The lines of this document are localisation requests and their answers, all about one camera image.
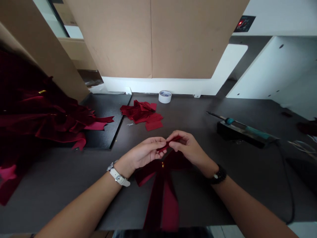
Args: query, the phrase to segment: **white wristwatch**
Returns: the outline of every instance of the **white wristwatch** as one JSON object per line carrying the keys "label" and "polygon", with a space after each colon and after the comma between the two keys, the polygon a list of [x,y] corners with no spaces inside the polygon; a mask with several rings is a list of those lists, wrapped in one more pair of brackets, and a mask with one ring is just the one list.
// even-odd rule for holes
{"label": "white wristwatch", "polygon": [[114,177],[115,181],[117,181],[121,186],[125,186],[125,187],[129,187],[130,186],[130,182],[123,177],[122,175],[120,175],[116,169],[113,167],[113,165],[117,162],[117,160],[115,162],[112,162],[111,165],[107,168],[107,171],[110,172],[110,174],[112,175],[112,177]]}

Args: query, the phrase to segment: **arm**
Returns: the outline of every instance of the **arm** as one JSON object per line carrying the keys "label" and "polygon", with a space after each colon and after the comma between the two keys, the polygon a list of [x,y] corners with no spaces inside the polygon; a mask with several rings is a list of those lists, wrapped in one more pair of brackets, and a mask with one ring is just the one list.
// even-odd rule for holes
{"label": "arm", "polygon": [[[125,178],[129,178],[135,169],[160,159],[156,149],[166,145],[162,137],[148,138],[132,148],[114,164],[115,169]],[[58,213],[35,237],[89,237],[111,201],[120,191],[118,184],[109,172]]]}
{"label": "arm", "polygon": [[[175,151],[181,151],[196,165],[204,176],[211,178],[218,172],[218,165],[202,150],[195,138],[183,131],[174,131],[166,141],[181,136],[180,143],[170,142]],[[212,186],[229,210],[234,221],[246,238],[297,237],[288,226],[269,209],[237,185],[229,176]]]}

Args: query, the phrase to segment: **black cable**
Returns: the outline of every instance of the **black cable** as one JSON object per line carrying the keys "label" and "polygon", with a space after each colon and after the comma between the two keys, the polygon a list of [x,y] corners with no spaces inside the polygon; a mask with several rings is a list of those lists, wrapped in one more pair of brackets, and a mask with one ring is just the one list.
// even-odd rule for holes
{"label": "black cable", "polygon": [[286,222],[286,225],[289,225],[291,224],[293,221],[294,221],[294,218],[295,218],[295,201],[294,201],[294,193],[293,193],[293,189],[292,189],[292,185],[291,185],[291,182],[290,182],[290,179],[288,177],[288,173],[287,173],[287,170],[286,170],[286,160],[285,160],[285,156],[284,156],[284,153],[282,151],[282,147],[281,147],[281,144],[276,141],[275,142],[280,154],[281,154],[281,157],[282,157],[282,162],[283,162],[283,167],[284,167],[284,172],[285,172],[285,176],[286,176],[286,180],[287,180],[287,184],[288,184],[288,188],[289,188],[289,191],[290,191],[290,194],[291,194],[291,202],[292,202],[292,216],[290,218],[290,220],[288,222]]}

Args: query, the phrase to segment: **cardboard panel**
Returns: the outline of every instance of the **cardboard panel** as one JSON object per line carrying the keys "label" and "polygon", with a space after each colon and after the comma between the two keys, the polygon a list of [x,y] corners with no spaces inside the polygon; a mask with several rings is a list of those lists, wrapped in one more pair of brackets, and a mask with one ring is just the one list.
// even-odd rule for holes
{"label": "cardboard panel", "polygon": [[151,78],[150,0],[67,0],[102,76]]}
{"label": "cardboard panel", "polygon": [[26,53],[67,96],[82,101],[88,95],[73,62],[32,0],[0,1],[0,22],[5,32],[0,39]]}
{"label": "cardboard panel", "polygon": [[211,78],[249,0],[151,0],[153,78]]}
{"label": "cardboard panel", "polygon": [[83,39],[58,38],[76,69],[97,70],[97,66]]}

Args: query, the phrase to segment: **roll of tape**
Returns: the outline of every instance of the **roll of tape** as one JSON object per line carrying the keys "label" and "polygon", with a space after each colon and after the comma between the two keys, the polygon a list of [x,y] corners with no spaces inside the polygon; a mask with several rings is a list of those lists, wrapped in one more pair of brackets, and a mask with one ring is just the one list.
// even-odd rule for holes
{"label": "roll of tape", "polygon": [[172,94],[169,91],[160,91],[158,94],[158,100],[161,103],[169,103],[171,101]]}

